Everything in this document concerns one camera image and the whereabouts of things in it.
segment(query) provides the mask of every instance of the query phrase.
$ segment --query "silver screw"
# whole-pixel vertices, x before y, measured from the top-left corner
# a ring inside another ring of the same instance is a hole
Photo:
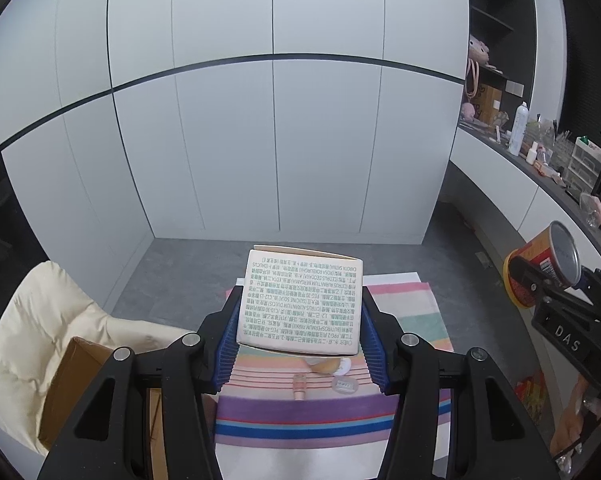
[[[196,332],[189,332],[183,336],[185,346],[196,346],[200,342],[200,336]]]
[[[416,334],[403,334],[400,340],[407,346],[416,346],[420,343],[420,338]]]
[[[484,361],[489,357],[489,354],[487,353],[487,351],[483,350],[482,348],[474,347],[471,349],[471,356],[476,361]]]
[[[127,347],[117,348],[114,352],[114,359],[117,361],[125,361],[127,357],[132,355],[132,351]]]

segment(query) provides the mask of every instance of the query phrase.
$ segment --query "cardboard box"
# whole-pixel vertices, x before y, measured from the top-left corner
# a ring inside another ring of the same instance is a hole
[[[503,92],[501,90],[479,83],[478,92],[471,100],[471,104],[474,105],[475,109],[475,117],[485,124],[491,125],[491,121],[500,111],[502,97]]]
[[[106,346],[81,337],[71,338],[42,407],[38,440],[47,450],[52,447],[71,410],[111,354],[112,350]]]
[[[47,450],[52,447],[78,399],[85,393],[87,386],[96,377],[112,352],[110,348],[80,337],[71,338],[54,374],[42,409],[38,438]],[[154,480],[167,480],[161,389],[150,388],[148,397],[149,447],[153,476]],[[212,396],[201,397],[207,427],[213,440],[216,401]]]

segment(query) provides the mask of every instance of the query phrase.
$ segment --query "pringles can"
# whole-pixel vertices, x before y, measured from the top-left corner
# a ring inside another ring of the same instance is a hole
[[[525,246],[509,253],[504,260],[504,288],[509,298],[519,308],[535,306],[535,295],[509,275],[509,261],[515,256],[536,264],[547,274],[554,285],[562,290],[580,281],[582,266],[571,233],[558,221],[553,221]]]

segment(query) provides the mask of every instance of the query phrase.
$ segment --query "white bottle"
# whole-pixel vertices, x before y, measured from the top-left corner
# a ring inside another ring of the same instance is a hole
[[[536,155],[538,155],[538,142],[534,140],[534,143],[527,152],[527,164],[533,164],[536,160]]]
[[[529,110],[527,109],[527,103],[523,102],[522,105],[520,105],[516,110],[516,118],[513,120],[513,128],[511,129],[509,152],[513,156],[518,156],[520,153],[520,147],[522,146],[522,139],[525,136],[525,128],[527,127],[528,117]]]

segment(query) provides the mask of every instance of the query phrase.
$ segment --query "silver can lid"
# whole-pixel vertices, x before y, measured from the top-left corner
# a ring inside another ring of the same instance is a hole
[[[583,266],[573,236],[564,224],[554,220],[549,224],[549,244],[555,257],[556,272],[568,285],[580,281]]]

